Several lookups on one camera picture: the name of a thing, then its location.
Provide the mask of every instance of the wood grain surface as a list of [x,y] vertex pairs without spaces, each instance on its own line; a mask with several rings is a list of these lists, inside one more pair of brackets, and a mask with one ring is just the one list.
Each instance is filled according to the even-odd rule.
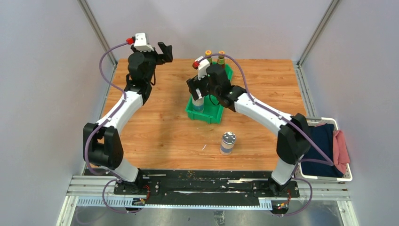
[[[290,114],[305,114],[301,93],[289,60],[239,60],[251,93]],[[175,59],[157,66],[156,86],[147,103],[124,127],[120,138],[124,157],[139,168],[200,170],[273,170],[277,138],[254,120],[225,109],[222,123],[192,121],[185,108],[190,98],[186,80],[196,75],[193,60]],[[244,87],[235,65],[232,84]],[[127,60],[118,63],[113,82],[125,87]],[[111,88],[104,115],[121,93]],[[232,131],[237,142],[231,155],[219,152],[222,134]]]

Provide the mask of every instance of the towel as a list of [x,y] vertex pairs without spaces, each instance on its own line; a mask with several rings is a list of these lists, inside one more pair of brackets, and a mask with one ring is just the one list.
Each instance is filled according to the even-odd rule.
[[335,167],[343,174],[346,173],[346,164],[350,163],[345,136],[341,130],[334,131],[333,156]]

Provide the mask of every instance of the metal can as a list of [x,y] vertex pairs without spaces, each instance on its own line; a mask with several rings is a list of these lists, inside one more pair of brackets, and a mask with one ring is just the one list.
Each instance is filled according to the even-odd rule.
[[192,102],[192,110],[203,113],[204,112],[204,98],[199,98],[198,100],[194,100],[193,97],[191,97],[191,102]]
[[224,64],[224,56],[219,56],[219,57],[217,58],[217,63],[218,63],[219,65],[221,65],[221,66],[224,68],[224,67],[225,67],[225,64]]
[[236,143],[236,135],[233,132],[225,132],[222,136],[220,144],[220,153],[223,155],[230,155]]
[[[210,50],[205,51],[205,56],[206,57],[211,55],[211,54],[212,54],[212,52]],[[209,61],[209,64],[212,65],[212,57],[211,56],[208,57],[207,60]]]

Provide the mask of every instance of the white wall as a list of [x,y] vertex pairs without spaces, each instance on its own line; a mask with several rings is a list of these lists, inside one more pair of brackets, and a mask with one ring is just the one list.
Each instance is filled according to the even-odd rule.
[[303,68],[319,116],[345,132],[361,226],[397,225],[399,1],[342,1]]
[[0,31],[1,225],[53,226],[100,114],[103,50],[77,1],[0,1]]
[[[224,50],[235,58],[298,60],[331,0],[88,0],[110,46],[146,32],[175,58]],[[115,51],[127,58],[131,51]]]

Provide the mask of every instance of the green plastic bin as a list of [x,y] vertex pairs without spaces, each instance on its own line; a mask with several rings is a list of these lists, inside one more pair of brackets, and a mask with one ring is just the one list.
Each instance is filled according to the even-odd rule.
[[[233,70],[231,69],[231,67],[229,65],[225,65],[226,73],[227,73],[227,78],[231,81],[231,79],[233,78]],[[192,102],[191,99],[192,97],[190,97],[190,99],[188,100],[188,104],[186,107],[186,112],[188,114],[188,117],[192,120],[201,120],[201,121],[206,121],[208,124],[220,124],[220,122],[222,121],[222,114],[223,114],[223,110],[224,107],[221,105],[213,105],[210,101],[209,101],[209,97],[206,96],[204,97],[204,112],[203,113],[199,113],[196,111],[193,111],[192,109]],[[216,97],[211,96],[211,99],[213,101],[213,103],[218,103]]]

